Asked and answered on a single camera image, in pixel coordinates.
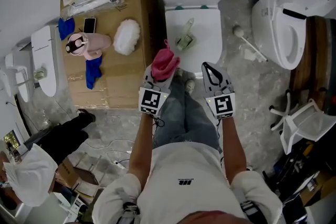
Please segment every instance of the smartphone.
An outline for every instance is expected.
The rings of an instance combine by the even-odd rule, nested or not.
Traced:
[[[94,33],[96,31],[96,18],[85,18],[84,33]]]

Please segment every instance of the marble floor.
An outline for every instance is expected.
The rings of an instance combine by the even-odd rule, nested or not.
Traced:
[[[253,43],[250,13],[254,0],[221,0],[223,53],[219,64],[230,75],[236,92],[235,122],[239,138],[246,153],[247,162],[255,170],[270,171],[274,162],[283,153],[278,132],[272,132],[270,125],[276,118],[268,108],[271,104],[281,105],[282,97],[289,85],[290,71],[275,63],[259,62],[246,44],[232,34],[234,25],[241,25],[245,37]],[[192,96],[199,101],[210,119],[211,112],[202,98],[203,79],[196,79]],[[76,115],[67,89],[58,92],[54,98],[47,97],[41,89],[36,89],[31,102],[20,104],[26,122],[32,133],[50,124],[64,123]],[[78,167],[93,170],[97,180],[102,178],[106,186],[119,175],[125,173],[128,161],[119,166],[113,161],[129,158],[140,121],[137,110],[92,110],[96,122],[85,130],[90,138],[69,158]]]

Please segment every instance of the white plush ball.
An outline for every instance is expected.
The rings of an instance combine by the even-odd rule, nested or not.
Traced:
[[[114,49],[123,55],[130,55],[140,37],[140,26],[135,20],[124,20],[121,22],[114,36]]]

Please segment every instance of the person in white shirt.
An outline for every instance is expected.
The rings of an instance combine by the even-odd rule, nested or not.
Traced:
[[[0,183],[2,188],[13,189],[15,200],[36,207],[47,199],[53,190],[58,166],[89,137],[82,129],[96,119],[86,110],[78,112],[78,117],[55,126],[44,136],[32,136],[21,163],[12,164],[4,152],[0,153]],[[1,199],[12,207],[2,188]]]
[[[217,130],[190,97],[193,89],[192,80],[184,88],[181,73],[174,77],[153,138],[153,119],[142,114],[128,173],[99,196],[95,224],[244,224],[256,215],[253,223],[277,223],[282,203],[246,169],[234,119],[223,119],[223,171]]]

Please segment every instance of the pink cloth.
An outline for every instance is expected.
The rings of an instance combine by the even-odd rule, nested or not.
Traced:
[[[168,41],[165,40],[164,43],[167,48],[159,50],[152,63],[152,76],[156,81],[163,81],[169,78],[180,64],[180,58],[174,57]]]

